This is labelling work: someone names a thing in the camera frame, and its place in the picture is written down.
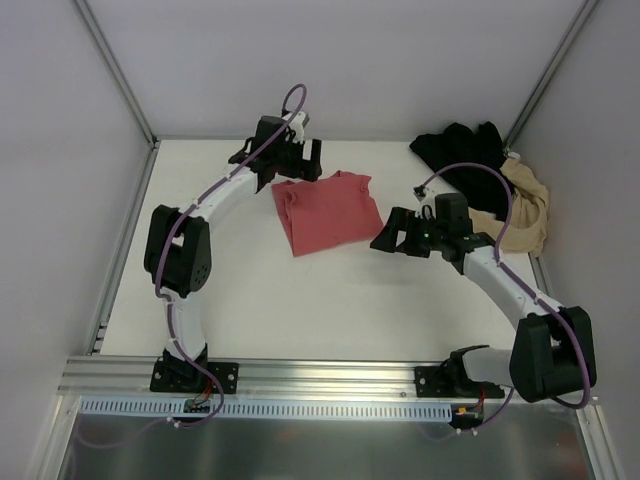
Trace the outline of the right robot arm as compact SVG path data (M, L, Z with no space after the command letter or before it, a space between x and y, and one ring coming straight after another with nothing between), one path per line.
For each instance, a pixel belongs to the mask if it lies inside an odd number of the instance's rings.
M509 349L476 345L453 351L428 385L447 386L461 397L484 386L504 386L529 403L561 403L575 392L590 397L597 370L589 314L579 306L563 306L521 279L501 259L493 239L474 232L462 194L439 194L416 211L393 208L370 246L416 258L440 253L515 329Z

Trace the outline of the pink t shirt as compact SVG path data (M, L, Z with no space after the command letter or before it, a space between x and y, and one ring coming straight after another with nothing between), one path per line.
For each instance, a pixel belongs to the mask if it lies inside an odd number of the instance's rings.
M371 177L346 171L271 188L292 254L301 257L343 244L369 240L383 228L370 194Z

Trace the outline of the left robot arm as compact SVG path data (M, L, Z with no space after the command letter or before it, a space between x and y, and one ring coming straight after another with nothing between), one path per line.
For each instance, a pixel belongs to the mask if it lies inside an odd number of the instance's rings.
M304 156L308 121L304 111L261 117L212 187L184 207L153 211L143 266L166 309L169 340L154 365L151 391L199 393L210 385L201 291L212 272L211 232L276 176L319 179L321 141L314 140L311 156Z

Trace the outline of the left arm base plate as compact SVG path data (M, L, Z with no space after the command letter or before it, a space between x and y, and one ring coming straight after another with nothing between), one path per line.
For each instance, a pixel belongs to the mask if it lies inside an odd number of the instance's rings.
M208 361L206 369L219 382L224 394L234 395L239 378L238 363ZM157 360L151 375L149 390L159 393L199 394L211 379L187 362L170 357Z

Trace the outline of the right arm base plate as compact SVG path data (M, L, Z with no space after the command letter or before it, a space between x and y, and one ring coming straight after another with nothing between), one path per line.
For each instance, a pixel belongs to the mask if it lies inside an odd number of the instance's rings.
M468 378L455 365L417 366L414 368L416 396L419 398L502 399L504 390L491 382Z

